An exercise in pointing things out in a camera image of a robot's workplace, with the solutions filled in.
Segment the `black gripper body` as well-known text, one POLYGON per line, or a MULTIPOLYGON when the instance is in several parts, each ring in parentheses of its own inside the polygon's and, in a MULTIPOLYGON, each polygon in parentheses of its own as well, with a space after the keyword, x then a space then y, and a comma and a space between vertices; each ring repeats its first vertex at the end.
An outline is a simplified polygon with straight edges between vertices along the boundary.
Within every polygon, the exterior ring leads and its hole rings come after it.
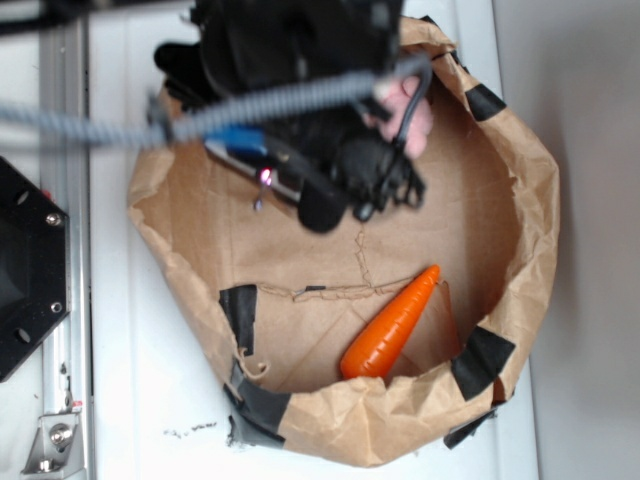
POLYGON ((346 212, 361 221, 388 203, 422 205, 426 186, 397 141, 340 107, 258 125, 229 126, 205 137, 206 149, 293 202, 315 233, 335 229, 346 212))

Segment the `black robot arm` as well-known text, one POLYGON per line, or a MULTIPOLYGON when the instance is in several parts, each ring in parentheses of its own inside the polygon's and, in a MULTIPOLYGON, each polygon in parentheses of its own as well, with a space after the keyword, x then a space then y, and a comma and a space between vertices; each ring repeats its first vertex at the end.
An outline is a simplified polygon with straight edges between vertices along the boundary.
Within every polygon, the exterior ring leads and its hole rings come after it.
POLYGON ((191 114, 231 100, 263 109, 204 137, 206 148, 326 233, 346 212, 421 206, 409 156, 425 115, 429 58, 400 47, 398 1, 199 1, 194 44, 154 54, 169 94, 191 114))

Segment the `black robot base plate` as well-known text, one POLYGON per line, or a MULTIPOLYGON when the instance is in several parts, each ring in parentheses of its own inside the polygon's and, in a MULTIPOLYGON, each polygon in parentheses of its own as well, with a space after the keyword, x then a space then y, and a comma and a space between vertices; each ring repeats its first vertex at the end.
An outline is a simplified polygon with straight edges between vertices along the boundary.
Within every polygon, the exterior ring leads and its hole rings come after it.
POLYGON ((69 312, 68 215, 1 160, 1 380, 69 312))

